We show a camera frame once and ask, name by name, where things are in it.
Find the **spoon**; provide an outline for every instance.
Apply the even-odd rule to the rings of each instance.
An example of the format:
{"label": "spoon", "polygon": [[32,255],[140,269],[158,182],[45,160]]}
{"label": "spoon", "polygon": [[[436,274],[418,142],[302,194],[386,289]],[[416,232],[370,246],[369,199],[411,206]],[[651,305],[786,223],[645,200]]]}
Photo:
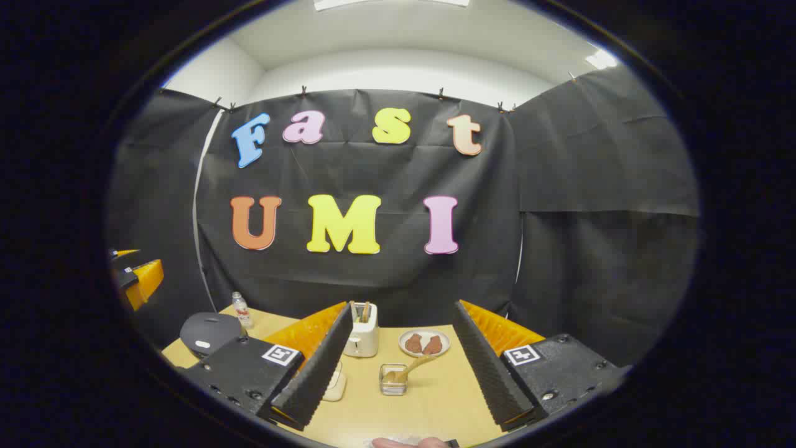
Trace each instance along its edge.
{"label": "spoon", "polygon": [[431,362],[434,359],[436,359],[436,356],[423,355],[416,359],[412,365],[406,368],[406,370],[387,372],[387,375],[384,376],[383,381],[385,383],[406,383],[406,378],[410,371],[422,366],[425,363]]}

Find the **black curtain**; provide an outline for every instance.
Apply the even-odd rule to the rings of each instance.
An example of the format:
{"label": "black curtain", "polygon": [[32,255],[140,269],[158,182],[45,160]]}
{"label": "black curtain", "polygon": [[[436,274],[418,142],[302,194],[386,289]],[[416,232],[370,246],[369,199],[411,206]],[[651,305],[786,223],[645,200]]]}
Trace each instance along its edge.
{"label": "black curtain", "polygon": [[638,362],[684,296],[700,241],[675,124],[623,67],[548,90],[509,122],[523,233],[509,317]]}
{"label": "black curtain", "polygon": [[135,314],[136,324],[158,348],[179,337],[195,312],[212,311],[193,242],[193,187],[205,138],[219,109],[165,90],[130,123],[116,149],[107,194],[107,245],[139,253],[117,266],[160,258],[163,282]]}
{"label": "black curtain", "polygon": [[[371,130],[382,108],[406,108],[411,136],[403,144],[379,144]],[[288,143],[282,132],[291,117],[317,110],[326,115],[316,144]],[[238,168],[233,131],[260,113],[265,126],[262,156]],[[447,120],[468,114],[481,124],[476,156],[453,147]],[[340,301],[371,301],[383,326],[450,323],[458,299],[504,312],[509,303],[520,246],[517,157],[505,114],[465,100],[399,91],[341,90],[265,100],[225,113],[203,163],[197,197],[202,259],[219,308],[241,291],[255,308],[304,317]],[[374,255],[348,250],[311,253],[313,211],[307,199],[332,195],[344,214],[358,195],[381,198]],[[429,215],[423,200],[457,198],[452,255],[423,251]],[[276,237],[265,250],[246,250],[232,238],[230,200],[279,196]],[[251,208],[249,228],[262,230],[263,209]]]}

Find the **white wall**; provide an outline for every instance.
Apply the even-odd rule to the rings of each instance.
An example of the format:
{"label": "white wall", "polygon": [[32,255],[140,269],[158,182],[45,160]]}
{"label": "white wall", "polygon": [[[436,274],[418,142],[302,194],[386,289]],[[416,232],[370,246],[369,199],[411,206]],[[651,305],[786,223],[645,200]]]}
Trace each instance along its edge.
{"label": "white wall", "polygon": [[220,96],[219,104],[229,107],[246,104],[264,72],[232,39],[224,38],[183,66],[166,88],[212,102]]}
{"label": "white wall", "polygon": [[438,93],[511,109],[555,87],[531,73],[492,61],[414,49],[361,50],[314,57],[266,71],[247,103],[308,92],[384,88]]}

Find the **white plate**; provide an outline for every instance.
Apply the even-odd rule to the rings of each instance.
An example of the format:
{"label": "white plate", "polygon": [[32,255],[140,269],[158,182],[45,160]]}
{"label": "white plate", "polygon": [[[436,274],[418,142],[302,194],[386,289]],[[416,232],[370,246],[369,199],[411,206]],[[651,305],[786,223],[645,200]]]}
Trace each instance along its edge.
{"label": "white plate", "polygon": [[415,333],[420,335],[420,346],[423,348],[426,348],[426,344],[428,344],[429,341],[431,341],[432,336],[439,336],[440,342],[443,343],[443,349],[440,350],[439,353],[437,353],[436,355],[431,355],[431,356],[440,356],[444,352],[447,352],[447,349],[451,346],[451,341],[448,340],[447,336],[445,336],[445,333],[438,332],[437,330],[432,330],[430,328],[415,328],[414,330],[409,330],[408,332],[405,332],[400,336],[400,338],[398,338],[398,346],[400,347],[401,350],[404,351],[404,353],[406,353],[409,356],[420,358],[423,355],[422,352],[412,353],[409,350],[407,350],[405,347],[406,341],[408,341],[409,338],[412,337],[412,335]]}

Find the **water bottle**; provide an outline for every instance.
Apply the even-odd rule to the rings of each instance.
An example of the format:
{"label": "water bottle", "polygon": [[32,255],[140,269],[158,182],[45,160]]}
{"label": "water bottle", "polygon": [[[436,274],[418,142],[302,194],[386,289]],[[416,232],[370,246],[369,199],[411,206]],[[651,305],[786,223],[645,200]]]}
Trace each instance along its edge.
{"label": "water bottle", "polygon": [[237,291],[232,293],[232,306],[235,308],[235,311],[238,315],[238,320],[240,320],[240,324],[243,325],[244,328],[251,328],[254,326],[252,323],[252,317],[248,313],[246,301],[244,300],[244,297],[241,296]]}

